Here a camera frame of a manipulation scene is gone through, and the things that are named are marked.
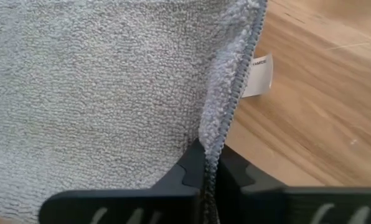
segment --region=towel label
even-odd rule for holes
[[[245,87],[242,98],[266,93],[271,87],[272,79],[273,57],[271,54],[253,59],[247,87]]]

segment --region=towel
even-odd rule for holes
[[[0,217],[152,186],[197,137],[208,195],[266,0],[0,0]]]

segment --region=towel fold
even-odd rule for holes
[[[265,7],[0,0],[0,217],[37,223],[63,190],[150,187],[198,136],[213,175]]]

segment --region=light wooden surface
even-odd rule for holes
[[[269,52],[271,90],[241,100],[227,144],[288,185],[371,186],[371,1],[269,0]]]

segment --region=wooden floor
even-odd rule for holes
[[[241,100],[227,144],[288,185],[371,186],[371,1],[269,0],[255,57],[269,93]]]

